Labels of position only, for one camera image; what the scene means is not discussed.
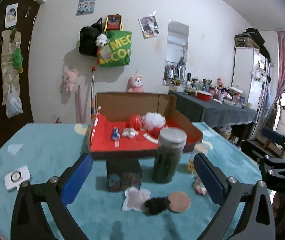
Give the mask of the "cream knitted scrunchie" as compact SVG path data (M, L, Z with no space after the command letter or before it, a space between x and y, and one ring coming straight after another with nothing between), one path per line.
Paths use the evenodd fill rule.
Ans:
M205 196L207 194L206 188L204 187L201 179L197 175L194 176L194 182L192 184L192 187L195 193L198 195Z

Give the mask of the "round tan powder puff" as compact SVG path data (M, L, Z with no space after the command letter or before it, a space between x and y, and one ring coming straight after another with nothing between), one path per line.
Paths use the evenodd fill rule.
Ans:
M191 206L191 199L184 192L172 192L167 198L170 201L168 209L172 212L182 213L188 210Z

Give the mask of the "black fluffy scrunchie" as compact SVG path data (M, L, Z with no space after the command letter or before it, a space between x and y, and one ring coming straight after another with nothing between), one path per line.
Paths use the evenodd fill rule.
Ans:
M168 198L151 198L144 202L146 212L149 215L158 215L167 210L170 205Z

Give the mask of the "white tissue cloth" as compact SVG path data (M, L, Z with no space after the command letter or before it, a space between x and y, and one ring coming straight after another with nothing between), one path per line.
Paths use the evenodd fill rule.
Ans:
M137 189L129 187L125 190L125 200L122 205L122 211L140 211L145 212L145 202L150 199L151 192L147 189Z

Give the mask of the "white mesh bath pouf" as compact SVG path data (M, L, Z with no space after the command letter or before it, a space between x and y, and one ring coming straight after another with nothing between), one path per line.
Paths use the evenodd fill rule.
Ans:
M154 128L163 128L166 124L166 119L159 113L148 112L146 115L142 116L141 122L145 129L151 131Z

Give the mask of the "red knobbly bath sponge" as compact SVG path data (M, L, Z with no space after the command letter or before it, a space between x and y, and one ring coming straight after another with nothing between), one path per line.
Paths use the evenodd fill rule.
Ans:
M132 128L136 131L139 131L142 128L142 116L140 115L132 115L129 117L128 121L126 122L126 128Z

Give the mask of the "white fluffy plush hair clip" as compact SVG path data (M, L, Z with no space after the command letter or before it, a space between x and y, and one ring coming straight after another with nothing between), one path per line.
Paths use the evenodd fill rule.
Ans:
M121 137L133 139L137 135L139 135L139 132L136 131L134 128L125 128L122 130Z

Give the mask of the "red bowl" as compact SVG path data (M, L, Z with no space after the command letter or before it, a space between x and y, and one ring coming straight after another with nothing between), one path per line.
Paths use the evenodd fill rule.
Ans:
M202 101L210 101L212 100L212 94L206 91L199 90L196 95L198 100Z

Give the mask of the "dark glass jar metal lid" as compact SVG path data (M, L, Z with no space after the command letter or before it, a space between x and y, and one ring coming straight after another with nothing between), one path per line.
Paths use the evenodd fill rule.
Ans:
M158 137L158 148L153 165L153 180L160 184L172 181L180 163L187 134L175 127L163 128Z

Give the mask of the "colourful beauty cream box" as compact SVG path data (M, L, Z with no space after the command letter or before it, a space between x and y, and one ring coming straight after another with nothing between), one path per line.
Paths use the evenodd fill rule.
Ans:
M138 159L108 160L106 169L110 192L126 191L129 187L140 189L142 168Z

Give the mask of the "green tote bag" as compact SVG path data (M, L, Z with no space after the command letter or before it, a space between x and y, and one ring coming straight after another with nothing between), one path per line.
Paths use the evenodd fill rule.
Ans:
M132 50L132 32L123 29L121 16L120 30L106 30L107 18L101 34L106 34L109 42L98 47L97 65L104 68L129 65Z

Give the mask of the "hanging beige door organizer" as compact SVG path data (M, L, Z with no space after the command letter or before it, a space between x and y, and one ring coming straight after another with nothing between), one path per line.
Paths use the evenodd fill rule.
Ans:
M20 48L21 33L4 30L1 32L1 40L2 105L6 105L10 85L13 85L18 95L20 95L19 72L13 65L13 55L16 49Z

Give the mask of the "red framed picture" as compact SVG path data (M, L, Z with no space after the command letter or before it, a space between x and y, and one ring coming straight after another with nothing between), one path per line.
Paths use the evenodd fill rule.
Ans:
M120 30L121 29L121 15L108 15L106 30Z

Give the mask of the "pink plush on wall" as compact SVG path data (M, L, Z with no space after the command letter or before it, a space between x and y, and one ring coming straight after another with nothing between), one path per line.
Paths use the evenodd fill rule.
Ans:
M77 83L78 70L76 68L72 70L65 70L62 75L63 90L65 92L72 92Z

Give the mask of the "photo collage on wall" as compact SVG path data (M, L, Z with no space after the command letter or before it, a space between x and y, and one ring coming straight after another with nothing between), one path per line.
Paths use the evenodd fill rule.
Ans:
M159 36L159 26L155 16L138 18L144 39Z

